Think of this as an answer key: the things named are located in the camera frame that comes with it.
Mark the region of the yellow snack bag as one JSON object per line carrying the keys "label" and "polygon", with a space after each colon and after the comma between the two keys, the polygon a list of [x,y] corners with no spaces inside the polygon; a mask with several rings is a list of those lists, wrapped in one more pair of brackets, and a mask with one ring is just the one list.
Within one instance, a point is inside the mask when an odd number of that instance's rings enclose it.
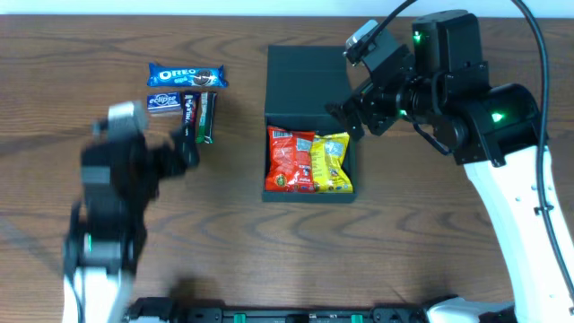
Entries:
{"label": "yellow snack bag", "polygon": [[317,193],[352,193],[351,180],[343,170],[350,137],[347,133],[315,135],[311,150],[311,169]]}

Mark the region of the dark green box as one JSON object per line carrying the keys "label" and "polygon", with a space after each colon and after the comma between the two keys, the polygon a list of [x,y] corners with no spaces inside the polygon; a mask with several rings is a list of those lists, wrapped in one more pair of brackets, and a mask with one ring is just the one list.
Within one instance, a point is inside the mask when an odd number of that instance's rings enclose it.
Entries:
{"label": "dark green box", "polygon": [[[350,204],[352,193],[272,192],[265,188],[270,170],[270,141],[266,128],[315,131],[317,135],[344,132],[340,123],[326,112],[327,103],[348,99],[352,88],[346,72],[342,46],[268,47],[265,89],[265,172],[263,202]],[[356,144],[348,145],[342,169],[358,188]]]}

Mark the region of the red snack bag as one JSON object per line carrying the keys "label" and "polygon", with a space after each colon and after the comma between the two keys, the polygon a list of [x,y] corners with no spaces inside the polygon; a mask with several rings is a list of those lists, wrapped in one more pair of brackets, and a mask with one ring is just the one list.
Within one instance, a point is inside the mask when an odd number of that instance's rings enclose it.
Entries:
{"label": "red snack bag", "polygon": [[270,168],[265,190],[272,192],[314,193],[310,150],[314,132],[267,128]]}

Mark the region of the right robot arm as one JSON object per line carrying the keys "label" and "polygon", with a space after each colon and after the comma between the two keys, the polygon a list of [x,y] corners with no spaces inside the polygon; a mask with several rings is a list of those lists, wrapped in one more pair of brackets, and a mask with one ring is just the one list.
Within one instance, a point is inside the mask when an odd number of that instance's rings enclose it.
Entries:
{"label": "right robot arm", "polygon": [[547,104],[524,86],[493,86],[477,18],[431,13],[412,24],[411,45],[369,21],[344,55],[369,77],[343,103],[327,106],[354,139],[398,120],[465,169],[491,219],[511,281],[509,302],[446,296],[426,306],[429,322],[570,322],[573,242],[552,178]]}

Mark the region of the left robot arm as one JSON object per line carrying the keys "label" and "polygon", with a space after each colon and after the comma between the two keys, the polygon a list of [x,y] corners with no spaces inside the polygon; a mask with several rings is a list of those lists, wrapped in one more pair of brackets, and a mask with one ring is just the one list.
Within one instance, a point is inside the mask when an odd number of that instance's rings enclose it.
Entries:
{"label": "left robot arm", "polygon": [[83,199],[71,211],[63,245],[64,322],[119,322],[130,301],[147,239],[145,210],[163,179],[199,163],[195,129],[148,147],[144,134],[106,138],[81,153]]}

